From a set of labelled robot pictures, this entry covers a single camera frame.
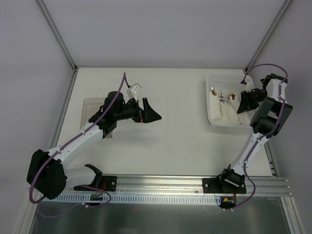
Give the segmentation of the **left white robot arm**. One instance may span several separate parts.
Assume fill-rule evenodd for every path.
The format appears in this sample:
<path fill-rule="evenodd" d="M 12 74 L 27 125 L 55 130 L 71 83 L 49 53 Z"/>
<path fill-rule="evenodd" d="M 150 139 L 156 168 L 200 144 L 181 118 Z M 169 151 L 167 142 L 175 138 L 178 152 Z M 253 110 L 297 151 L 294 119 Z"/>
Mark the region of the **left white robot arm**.
<path fill-rule="evenodd" d="M 68 169 L 68 166 L 85 149 L 107 137 L 117 127 L 118 121 L 132 119 L 136 123 L 151 123 L 162 119 L 147 98 L 142 102 L 140 107 L 135 98 L 125 101 L 121 92 L 110 92 L 98 111 L 68 142 L 48 151 L 38 149 L 33 153 L 26 177 L 30 190 L 38 190 L 44 198 L 54 199 L 65 189 L 102 188 L 103 173 L 97 167 L 86 164 L 81 168 Z"/>

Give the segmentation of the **gold spoon green handle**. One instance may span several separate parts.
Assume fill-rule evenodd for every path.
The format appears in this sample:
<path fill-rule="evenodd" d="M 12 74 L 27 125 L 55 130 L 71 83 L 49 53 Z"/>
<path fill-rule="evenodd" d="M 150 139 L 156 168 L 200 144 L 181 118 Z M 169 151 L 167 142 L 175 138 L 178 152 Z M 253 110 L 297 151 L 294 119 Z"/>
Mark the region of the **gold spoon green handle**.
<path fill-rule="evenodd" d="M 229 100 L 235 100 L 236 98 L 236 93 L 229 93 L 228 99 Z"/>

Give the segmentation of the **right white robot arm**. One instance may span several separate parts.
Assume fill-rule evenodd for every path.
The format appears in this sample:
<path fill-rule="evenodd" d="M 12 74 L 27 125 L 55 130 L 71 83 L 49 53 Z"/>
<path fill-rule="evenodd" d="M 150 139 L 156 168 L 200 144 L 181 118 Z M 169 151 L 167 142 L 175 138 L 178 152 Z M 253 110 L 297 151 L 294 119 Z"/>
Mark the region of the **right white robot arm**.
<path fill-rule="evenodd" d="M 239 193 L 249 178 L 247 169 L 260 148 L 277 135 L 290 116 L 293 106 L 286 101 L 288 77 L 271 73 L 261 79 L 262 87 L 241 92 L 237 113 L 255 110 L 251 133 L 237 158 L 214 179 L 216 189 L 222 194 Z"/>

